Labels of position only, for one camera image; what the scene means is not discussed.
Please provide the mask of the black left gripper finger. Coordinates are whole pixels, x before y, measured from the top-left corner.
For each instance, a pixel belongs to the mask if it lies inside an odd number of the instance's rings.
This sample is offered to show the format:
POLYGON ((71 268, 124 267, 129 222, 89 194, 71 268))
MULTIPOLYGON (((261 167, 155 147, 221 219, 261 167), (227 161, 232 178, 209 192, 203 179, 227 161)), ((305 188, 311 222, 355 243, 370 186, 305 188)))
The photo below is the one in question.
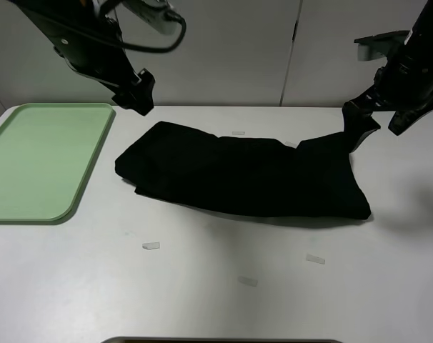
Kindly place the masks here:
POLYGON ((154 100, 153 100, 153 88, 155 85, 155 78, 152 73, 150 73, 147 69, 142 69, 137 74, 139 80, 136 84, 141 84, 143 86, 143 96, 144 96, 144 109, 153 109, 154 108, 154 100))
POLYGON ((140 115, 145 115, 143 93, 141 84, 124 84, 114 92, 112 100, 123 109, 131 109, 140 115))

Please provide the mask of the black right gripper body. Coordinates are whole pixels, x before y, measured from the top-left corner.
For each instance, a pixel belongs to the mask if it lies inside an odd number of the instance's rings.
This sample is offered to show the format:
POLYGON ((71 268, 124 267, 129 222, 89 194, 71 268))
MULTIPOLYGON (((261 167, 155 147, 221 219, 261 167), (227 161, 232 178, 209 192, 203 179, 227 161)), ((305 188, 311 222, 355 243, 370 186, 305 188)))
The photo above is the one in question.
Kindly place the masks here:
POLYGON ((433 98, 433 35, 409 35, 374 78, 374 111, 418 109, 433 98))

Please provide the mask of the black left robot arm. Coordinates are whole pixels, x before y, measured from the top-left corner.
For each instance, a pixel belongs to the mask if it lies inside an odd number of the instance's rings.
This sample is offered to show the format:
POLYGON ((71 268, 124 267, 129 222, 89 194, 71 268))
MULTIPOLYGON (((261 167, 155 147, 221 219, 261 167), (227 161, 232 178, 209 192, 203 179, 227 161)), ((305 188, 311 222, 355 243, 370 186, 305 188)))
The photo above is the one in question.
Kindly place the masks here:
POLYGON ((100 17, 94 1, 13 3, 54 45, 70 69, 108 88, 117 105, 142 116, 154 108, 153 75, 146 69, 134 70, 121 46, 118 23, 100 17))

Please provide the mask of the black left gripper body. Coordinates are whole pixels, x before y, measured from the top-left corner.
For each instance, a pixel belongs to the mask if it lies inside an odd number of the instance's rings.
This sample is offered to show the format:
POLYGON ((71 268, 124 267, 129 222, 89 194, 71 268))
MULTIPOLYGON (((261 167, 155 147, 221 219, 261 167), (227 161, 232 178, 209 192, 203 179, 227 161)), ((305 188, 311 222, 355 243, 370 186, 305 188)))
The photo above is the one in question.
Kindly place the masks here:
POLYGON ((61 40, 58 50, 75 71, 101 80, 115 92, 127 91, 138 84, 138 76, 122 48, 103 44, 63 24, 54 24, 55 35, 61 40))

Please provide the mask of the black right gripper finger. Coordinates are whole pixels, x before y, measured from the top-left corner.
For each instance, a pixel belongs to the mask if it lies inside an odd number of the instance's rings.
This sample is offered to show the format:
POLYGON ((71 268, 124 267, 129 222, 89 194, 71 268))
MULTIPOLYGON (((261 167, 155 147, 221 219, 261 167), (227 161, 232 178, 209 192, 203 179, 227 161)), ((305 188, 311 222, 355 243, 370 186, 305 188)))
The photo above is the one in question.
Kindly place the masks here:
POLYGON ((350 153, 353 153, 371 134, 381 129, 372 118, 375 102, 368 94, 347 101, 342 107, 344 138, 350 153))
POLYGON ((431 111, 433 111, 433 98, 421 108, 396 111, 388 129, 395 135, 401 135, 431 111))

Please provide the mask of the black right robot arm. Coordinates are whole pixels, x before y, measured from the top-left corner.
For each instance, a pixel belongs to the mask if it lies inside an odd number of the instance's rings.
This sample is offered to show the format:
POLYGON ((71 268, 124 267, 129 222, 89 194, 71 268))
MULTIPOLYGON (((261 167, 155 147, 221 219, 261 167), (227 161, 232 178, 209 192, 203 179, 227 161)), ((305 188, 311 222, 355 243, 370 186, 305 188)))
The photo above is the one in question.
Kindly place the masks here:
POLYGON ((380 125, 374 112, 391 111, 389 130, 399 136, 433 111, 433 0, 409 31, 392 31, 355 40, 358 59, 386 58, 374 83, 342 107, 348 150, 354 152, 380 125))

